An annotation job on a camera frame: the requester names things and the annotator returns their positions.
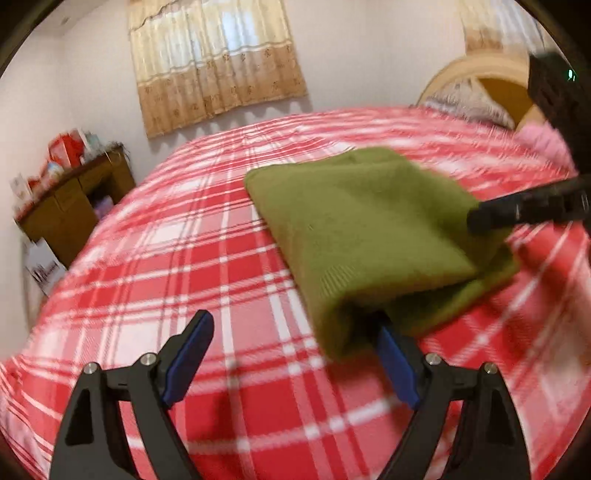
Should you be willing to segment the green striped knit sweater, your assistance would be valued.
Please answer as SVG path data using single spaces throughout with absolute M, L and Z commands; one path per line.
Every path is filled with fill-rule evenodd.
M 469 231 L 475 197 L 388 148 L 259 167 L 245 190 L 331 359 L 360 349 L 380 320 L 422 335 L 519 269 L 507 230 Z

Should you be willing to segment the cream arched bed headboard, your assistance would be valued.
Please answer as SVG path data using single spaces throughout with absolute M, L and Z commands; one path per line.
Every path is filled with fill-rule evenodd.
M 449 84 L 470 80 L 473 85 L 507 110 L 522 129 L 528 123 L 546 122 L 528 93 L 530 61 L 527 56 L 495 51 L 479 51 L 460 57 L 445 66 L 428 83 L 419 103 Z

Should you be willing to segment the pink fluffy blanket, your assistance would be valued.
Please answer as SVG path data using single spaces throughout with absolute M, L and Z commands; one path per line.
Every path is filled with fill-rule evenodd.
M 564 138 L 549 122 L 528 122 L 516 133 L 515 138 L 554 164 L 571 171 L 576 170 Z

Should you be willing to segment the grey patterned pillow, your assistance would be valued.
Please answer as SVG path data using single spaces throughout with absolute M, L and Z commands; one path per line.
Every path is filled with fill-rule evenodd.
M 429 95 L 420 104 L 469 122 L 515 129 L 515 122 L 507 110 L 472 79 L 450 83 Z

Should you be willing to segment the beige curtain near headboard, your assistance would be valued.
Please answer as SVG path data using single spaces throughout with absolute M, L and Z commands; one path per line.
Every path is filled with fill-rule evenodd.
M 559 51 L 546 29 L 512 0 L 459 0 L 466 53 L 496 51 L 520 56 Z

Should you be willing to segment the white printed bag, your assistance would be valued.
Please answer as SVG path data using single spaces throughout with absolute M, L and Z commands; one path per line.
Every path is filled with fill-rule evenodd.
M 25 256 L 25 268 L 45 296 L 51 295 L 67 272 L 43 238 L 29 245 Z

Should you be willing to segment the brown wooden desk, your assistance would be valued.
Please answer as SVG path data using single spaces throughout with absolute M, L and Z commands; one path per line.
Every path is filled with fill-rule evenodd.
M 69 267 L 99 223 L 94 204 L 106 197 L 118 204 L 134 188 L 125 148 L 114 143 L 90 162 L 64 174 L 18 214 L 15 223 L 30 241 L 45 240 L 58 260 Z

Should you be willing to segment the red white plaid bedspread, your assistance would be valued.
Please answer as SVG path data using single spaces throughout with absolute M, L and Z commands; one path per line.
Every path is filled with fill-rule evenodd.
M 179 147 L 95 229 L 18 355 L 1 363 L 1 433 L 47 479 L 82 367 L 127 366 L 199 309 L 215 333 L 172 420 L 207 479 L 370 479 L 412 411 L 375 355 L 328 363 L 294 281 L 243 188 L 249 169 L 388 146 L 483 199 L 567 177 L 507 130 L 422 108 L 294 115 Z M 589 237 L 522 227 L 513 283 L 425 338 L 454 365 L 493 361 L 524 429 L 532 478 L 590 408 Z

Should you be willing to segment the red bag on desk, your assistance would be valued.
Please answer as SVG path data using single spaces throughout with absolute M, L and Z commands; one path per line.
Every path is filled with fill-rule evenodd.
M 48 144 L 49 159 L 63 168 L 79 167 L 84 150 L 84 142 L 77 130 L 60 134 Z

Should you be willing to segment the beige patterned window curtain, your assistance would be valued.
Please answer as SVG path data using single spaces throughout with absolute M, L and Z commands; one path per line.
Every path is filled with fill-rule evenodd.
M 130 1 L 126 11 L 150 139 L 308 94 L 283 2 Z

